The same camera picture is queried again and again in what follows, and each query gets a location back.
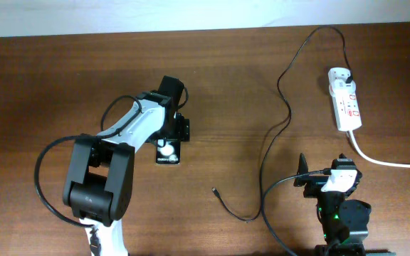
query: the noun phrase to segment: white cable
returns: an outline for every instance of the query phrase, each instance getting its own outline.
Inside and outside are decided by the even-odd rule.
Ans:
[[[380,164],[384,166],[392,166],[392,167],[401,167],[401,168],[410,168],[410,164],[394,164],[394,163],[388,163],[384,161],[378,161],[374,160],[372,158],[369,158],[366,154],[363,154],[362,150],[360,150],[359,146],[357,145],[357,142],[355,141],[354,133],[352,131],[348,131],[348,135],[350,136],[350,139],[352,141],[352,145],[354,146],[355,150],[357,150],[357,153],[366,159],[367,161],[370,161],[374,164]]]

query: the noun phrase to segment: white wall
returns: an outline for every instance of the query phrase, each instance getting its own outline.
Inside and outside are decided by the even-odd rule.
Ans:
[[[0,36],[410,21],[410,0],[0,0]]]

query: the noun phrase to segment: wooden table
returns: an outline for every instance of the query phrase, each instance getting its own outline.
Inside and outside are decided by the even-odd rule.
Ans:
[[[60,222],[33,187],[40,150],[56,138],[96,134],[114,98],[180,78],[190,99],[191,141],[179,166],[154,164],[154,147],[136,155],[134,189],[123,218],[131,255],[265,255],[282,252],[263,220],[242,223],[259,204],[258,166],[287,110],[275,82],[310,27],[167,33],[0,38],[0,255],[89,255],[85,231]],[[410,163],[410,23],[340,26],[357,82],[363,126],[356,131],[368,155]],[[281,81],[292,124],[270,152],[264,186],[295,174],[300,152],[310,169],[330,166],[340,153],[364,177],[351,198],[373,207],[367,249],[410,255],[410,170],[371,164],[336,129],[327,71],[344,66],[339,36],[321,31]],[[107,125],[130,101],[110,113]],[[71,143],[47,155],[45,195],[61,201]],[[313,199],[287,183],[268,198],[275,230],[294,250],[323,244]]]

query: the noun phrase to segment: power strip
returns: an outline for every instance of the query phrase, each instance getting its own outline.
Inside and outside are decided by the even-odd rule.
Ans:
[[[357,96],[355,95],[356,85],[352,79],[352,74],[346,68],[332,68],[328,72],[328,80],[330,81],[329,91],[335,109],[336,125],[338,130],[347,133],[357,153],[373,164],[410,168],[410,164],[395,164],[374,160],[360,150],[353,130],[362,126],[362,119],[360,117],[359,105],[357,104]]]
[[[346,68],[332,68],[328,72],[330,81],[329,91],[335,108],[336,125],[342,132],[355,130],[362,126],[359,105],[355,95],[355,82],[349,77],[350,70]]]

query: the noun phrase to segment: brown wooden surface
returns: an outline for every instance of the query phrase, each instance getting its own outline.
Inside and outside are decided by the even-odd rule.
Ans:
[[[340,26],[357,81],[363,127],[356,131],[368,155],[410,163],[410,23]],[[159,86],[163,75],[189,88],[182,113],[191,141],[179,166],[156,166],[154,147],[136,155],[134,189],[123,218],[132,255],[252,255],[281,252],[263,220],[242,223],[211,192],[241,215],[258,207],[261,150],[267,131],[287,110],[275,82],[313,27],[229,31],[120,33],[0,38],[0,255],[89,255],[85,231],[60,222],[33,187],[38,153],[58,137],[98,132],[107,104],[123,94]],[[373,207],[367,249],[410,255],[410,170],[371,164],[337,131],[327,70],[344,66],[340,39],[315,35],[282,81],[293,121],[270,153],[267,187],[296,172],[305,153],[311,169],[339,153],[364,174],[352,198]],[[107,125],[125,113],[119,104]],[[71,143],[48,154],[43,190],[61,201]],[[323,244],[315,200],[287,183],[269,196],[267,214],[296,250]]]

